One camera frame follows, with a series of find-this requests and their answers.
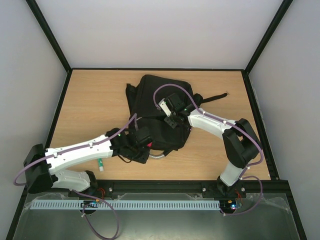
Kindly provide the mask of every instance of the black frame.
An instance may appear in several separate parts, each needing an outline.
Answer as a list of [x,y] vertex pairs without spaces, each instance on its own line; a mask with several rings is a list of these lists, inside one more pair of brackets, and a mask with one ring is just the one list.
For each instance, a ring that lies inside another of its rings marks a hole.
[[[42,14],[36,0],[26,0],[26,2],[29,5],[31,11],[33,12],[35,18],[37,19],[39,25],[41,26],[43,32],[45,33],[47,39],[49,40],[56,55],[61,61],[61,64],[63,65],[65,71],[67,72],[67,76],[61,92],[58,106],[56,108],[53,121],[51,124],[51,128],[48,134],[48,138],[45,143],[46,148],[50,146],[73,70],[82,69],[82,70],[240,71],[242,73],[245,89],[247,91],[248,99],[252,109],[252,114],[255,120],[259,138],[262,144],[263,152],[265,154],[267,168],[271,178],[271,180],[262,181],[263,192],[264,193],[284,193],[286,195],[290,209],[293,214],[293,218],[295,221],[295,225],[296,225],[299,237],[301,240],[307,239],[289,183],[286,180],[280,180],[276,163],[275,163],[275,160],[270,148],[270,144],[267,138],[265,126],[260,114],[256,96],[253,91],[253,87],[249,78],[249,73],[253,69],[254,65],[256,64],[257,60],[259,59],[260,55],[262,54],[263,50],[265,49],[266,45],[268,44],[270,38],[272,37],[273,33],[277,29],[277,26],[281,22],[282,18],[284,17],[285,13],[287,12],[293,0],[283,0],[282,4],[280,5],[278,11],[276,12],[273,20],[271,21],[269,27],[267,28],[263,38],[261,39],[259,45],[257,46],[252,58],[250,59],[245,69],[71,68],[53,32],[51,31],[44,15]],[[120,193],[120,194],[121,193],[203,193],[202,191],[203,187],[216,184],[216,181],[207,181],[207,180],[203,180],[203,181],[201,180],[199,181],[98,180],[98,181],[100,184],[104,185],[105,187],[108,187],[108,188],[111,187],[113,189],[112,192]],[[244,180],[242,182],[243,182],[243,186],[245,187],[246,193],[260,192],[260,185],[257,181]],[[17,224],[19,222],[19,218],[26,201],[26,197],[27,197],[27,189],[25,187],[21,195],[19,204],[17,206],[15,215],[13,217],[9,232],[7,234],[7,237],[6,237],[7,240],[11,240],[14,237]]]

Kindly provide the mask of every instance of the black wire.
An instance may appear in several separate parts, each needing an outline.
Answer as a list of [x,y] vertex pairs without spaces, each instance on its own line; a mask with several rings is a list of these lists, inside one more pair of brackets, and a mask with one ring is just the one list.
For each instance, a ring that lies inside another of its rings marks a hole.
[[122,156],[120,156],[120,155],[118,155],[118,157],[119,157],[122,161],[124,161],[126,164],[129,164],[129,163],[131,163],[131,161],[132,161],[132,160],[126,161],[126,160],[124,160],[124,158],[123,158]]

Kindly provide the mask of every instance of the cable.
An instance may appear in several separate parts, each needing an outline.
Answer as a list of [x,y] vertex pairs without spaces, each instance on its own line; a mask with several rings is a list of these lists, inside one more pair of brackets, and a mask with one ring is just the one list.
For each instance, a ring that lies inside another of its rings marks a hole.
[[82,216],[85,218],[85,220],[87,221],[87,223],[89,224],[89,227],[91,229],[91,231],[94,233],[94,235],[96,235],[98,238],[102,239],[102,240],[114,240],[117,238],[118,236],[118,233],[119,233],[119,228],[120,228],[120,221],[119,221],[119,216],[116,212],[116,210],[110,205],[110,203],[108,203],[107,201],[99,198],[99,197],[96,197],[96,196],[91,196],[91,195],[87,195],[87,194],[84,194],[84,193],[81,193],[81,192],[78,192],[76,190],[73,190],[76,194],[80,195],[80,196],[83,196],[83,197],[86,197],[86,198],[91,198],[91,199],[96,199],[96,200],[99,200],[103,203],[105,203],[112,211],[113,211],[113,214],[115,216],[115,219],[116,219],[116,232],[114,234],[113,237],[111,238],[108,238],[108,237],[104,237],[102,235],[100,235],[95,229],[94,227],[92,226],[91,222],[89,221],[89,219],[87,218],[87,215],[85,214],[85,209],[88,205],[85,205],[82,209]]
[[202,115],[204,115],[204,116],[206,116],[206,117],[208,117],[208,118],[211,118],[211,119],[213,119],[213,120],[219,121],[220,123],[227,124],[228,126],[230,126],[230,127],[234,128],[234,129],[238,130],[240,133],[242,133],[244,136],[246,136],[246,137],[255,145],[255,147],[258,149],[258,151],[259,151],[259,153],[260,153],[260,160],[257,161],[257,162],[252,162],[252,163],[247,164],[246,167],[243,169],[242,173],[240,174],[239,178],[241,178],[241,177],[245,174],[245,172],[246,172],[246,170],[248,169],[248,167],[253,166],[253,165],[258,165],[258,164],[262,163],[262,161],[264,160],[264,153],[263,153],[261,147],[259,146],[259,144],[258,144],[249,134],[247,134],[245,131],[243,131],[240,127],[234,125],[234,124],[231,123],[231,122],[228,122],[227,119],[224,119],[224,118],[221,118],[221,117],[218,117],[218,116],[214,116],[214,115],[212,115],[212,114],[206,113],[205,111],[201,111],[201,110],[198,108],[198,106],[196,105],[194,99],[193,99],[193,98],[191,97],[191,95],[187,92],[187,90],[185,90],[183,87],[181,87],[181,86],[179,86],[179,85],[176,85],[176,84],[172,84],[172,83],[164,84],[164,85],[158,87],[158,88],[154,91],[154,93],[153,93],[153,103],[154,103],[154,105],[156,106],[157,109],[161,110],[161,107],[160,107],[160,106],[157,104],[157,102],[156,102],[156,94],[157,94],[157,92],[158,92],[160,89],[162,89],[162,88],[164,88],[164,87],[176,87],[176,88],[181,89],[181,90],[184,91],[185,94],[189,97],[189,99],[191,100],[191,102],[192,102],[192,104],[194,105],[195,109],[196,109],[199,113],[201,113]]
[[263,196],[263,187],[262,187],[262,182],[259,178],[257,178],[256,176],[246,176],[246,177],[242,177],[241,179],[242,180],[245,180],[245,179],[250,179],[250,178],[254,178],[254,179],[257,179],[259,184],[260,184],[260,196],[258,198],[258,201],[256,201],[256,203],[251,207],[249,208],[248,210],[245,210],[245,211],[242,211],[242,212],[237,212],[237,213],[224,213],[224,211],[222,211],[222,209],[220,209],[220,212],[223,214],[223,216],[237,216],[237,215],[242,215],[242,214],[246,214],[246,213],[249,213],[251,212],[253,209],[256,208],[256,206],[261,202],[261,199],[262,199],[262,196]]
[[[129,124],[135,120],[135,122],[137,122],[137,114],[135,113],[130,119],[129,121],[121,128],[119,129],[115,134],[111,135],[110,137],[107,137],[106,139],[103,139],[101,141],[97,141],[97,142],[94,142],[92,145],[95,146],[95,145],[99,145],[99,144],[102,144],[102,143],[105,143],[111,139],[113,139],[115,136],[117,136],[118,134],[120,134],[124,129],[126,129]],[[71,151],[75,151],[75,150],[78,150],[78,149],[83,149],[83,148],[87,148],[87,147],[90,147],[89,144],[84,144],[84,145],[81,145],[81,146],[74,146],[74,147],[71,147],[71,148],[68,148],[66,150],[62,150],[62,151],[59,151],[57,152],[58,155],[62,155],[62,154],[65,154],[65,153],[68,153],[68,152],[71,152]],[[34,162],[28,164],[27,166],[25,166],[24,168],[22,168],[18,174],[15,176],[15,178],[13,179],[13,184],[15,186],[24,186],[26,185],[27,183],[26,182],[23,182],[23,183],[19,183],[17,182],[17,179],[20,177],[21,174],[23,174],[26,170],[28,170],[29,168],[31,168],[32,166],[44,161],[44,160],[47,160],[49,158],[53,158],[54,155],[51,154],[51,155],[48,155],[48,156],[44,156],[42,158],[39,158],[38,160],[35,160]]]
[[124,161],[126,164],[129,164],[129,163],[132,162],[132,160],[129,160],[129,161],[124,160],[124,158],[123,158],[122,156],[120,156],[120,155],[118,155],[118,157],[119,157],[122,161]]

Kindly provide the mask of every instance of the green marker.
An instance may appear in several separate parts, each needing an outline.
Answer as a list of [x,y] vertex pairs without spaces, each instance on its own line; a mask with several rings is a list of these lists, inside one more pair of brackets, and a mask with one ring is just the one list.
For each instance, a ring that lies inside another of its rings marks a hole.
[[102,162],[102,158],[98,158],[98,165],[100,172],[104,171],[104,163]]

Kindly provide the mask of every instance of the table surface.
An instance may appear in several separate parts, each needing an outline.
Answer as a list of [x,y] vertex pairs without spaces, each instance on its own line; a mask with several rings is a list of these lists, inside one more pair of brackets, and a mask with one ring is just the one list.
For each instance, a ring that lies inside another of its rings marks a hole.
[[[194,93],[204,98],[228,92],[227,97],[201,107],[226,119],[247,119],[257,133],[240,71],[73,70],[50,147],[73,145],[121,128],[130,115],[126,84],[136,86],[145,74],[186,81]],[[90,170],[97,179],[104,180],[216,180],[227,163],[223,141],[193,128],[185,146],[165,158],[148,159],[141,164],[112,157],[103,159],[102,172],[97,160],[72,166],[70,170]],[[270,180],[265,160],[251,167],[247,175]]]

